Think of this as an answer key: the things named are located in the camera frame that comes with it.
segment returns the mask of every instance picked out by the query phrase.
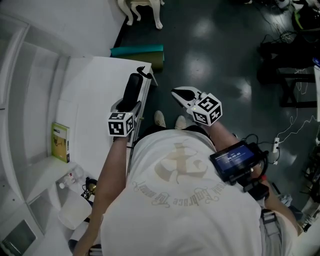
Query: screen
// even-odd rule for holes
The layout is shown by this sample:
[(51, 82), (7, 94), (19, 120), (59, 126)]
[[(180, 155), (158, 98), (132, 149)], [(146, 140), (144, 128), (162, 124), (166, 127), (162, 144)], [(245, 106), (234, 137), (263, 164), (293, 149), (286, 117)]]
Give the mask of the screen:
[(235, 149), (218, 156), (215, 160), (222, 171), (228, 170), (234, 166), (241, 164), (243, 161), (254, 156), (245, 145), (241, 145)]

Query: white shoe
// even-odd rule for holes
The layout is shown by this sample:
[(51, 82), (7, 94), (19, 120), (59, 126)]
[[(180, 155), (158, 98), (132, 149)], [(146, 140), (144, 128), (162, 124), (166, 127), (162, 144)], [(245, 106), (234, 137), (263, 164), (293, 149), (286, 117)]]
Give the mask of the white shoe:
[(162, 112), (160, 110), (157, 110), (154, 113), (154, 123), (157, 126), (161, 126), (161, 127), (166, 128), (165, 116), (164, 116), (164, 114), (162, 114)]
[(175, 121), (175, 127), (176, 130), (182, 130), (187, 128), (187, 122), (183, 115), (179, 115), (177, 120)]

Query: book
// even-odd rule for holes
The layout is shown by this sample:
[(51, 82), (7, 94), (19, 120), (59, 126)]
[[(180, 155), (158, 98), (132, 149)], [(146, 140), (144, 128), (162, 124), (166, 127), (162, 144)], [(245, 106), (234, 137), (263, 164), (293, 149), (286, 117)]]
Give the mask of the book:
[(70, 162), (70, 128), (54, 122), (51, 134), (52, 155), (66, 163)]

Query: black and white marker cube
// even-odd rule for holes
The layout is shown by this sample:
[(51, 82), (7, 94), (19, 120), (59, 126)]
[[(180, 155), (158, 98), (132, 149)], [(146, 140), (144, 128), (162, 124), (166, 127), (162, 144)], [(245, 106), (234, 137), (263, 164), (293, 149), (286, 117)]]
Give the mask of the black and white marker cube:
[(127, 137), (134, 129), (134, 113), (111, 112), (107, 123), (109, 136)]
[(195, 122), (211, 126), (222, 116), (222, 106), (220, 100), (209, 93), (190, 107), (187, 112), (189, 114), (192, 112)]

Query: dark floor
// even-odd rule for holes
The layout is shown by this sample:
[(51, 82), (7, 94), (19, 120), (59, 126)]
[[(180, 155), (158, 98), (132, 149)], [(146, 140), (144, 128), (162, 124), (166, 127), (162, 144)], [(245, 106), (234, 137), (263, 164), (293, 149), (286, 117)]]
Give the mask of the dark floor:
[[(194, 86), (215, 95), (222, 102), (221, 122), (239, 138), (255, 133), (259, 141), (272, 142), (289, 127), (290, 116), (295, 118), (296, 109), (281, 108), (280, 85), (260, 85), (256, 73), (261, 63), (257, 47), (266, 34), (279, 38), (275, 27), (281, 32), (292, 29), (290, 12), (279, 16), (277, 8), (228, 0), (165, 0), (160, 13), (163, 29), (157, 30), (150, 7), (138, 6), (138, 11), (142, 19), (126, 28), (121, 46), (163, 44), (165, 56), (163, 71), (155, 74), (159, 87), (149, 92), (141, 130), (153, 123), (156, 110), (163, 112), (167, 127), (174, 127), (177, 116), (185, 112), (170, 91), (180, 86)], [(279, 25), (270, 25), (262, 15)], [(315, 85), (310, 84), (299, 100), (314, 97), (314, 93)], [(316, 117), (315, 108), (300, 108), (289, 131), (296, 132), (312, 115)], [(299, 193), (304, 182), (301, 170), (315, 144), (317, 129), (317, 123), (312, 121), (299, 134), (291, 135), (280, 145), (278, 165), (267, 170), (268, 179), (282, 193), (290, 193), (293, 205), (300, 209), (308, 199)], [(288, 134), (280, 135), (280, 140)], [(271, 150), (268, 144), (261, 148)], [(269, 161), (276, 157), (271, 153)]]

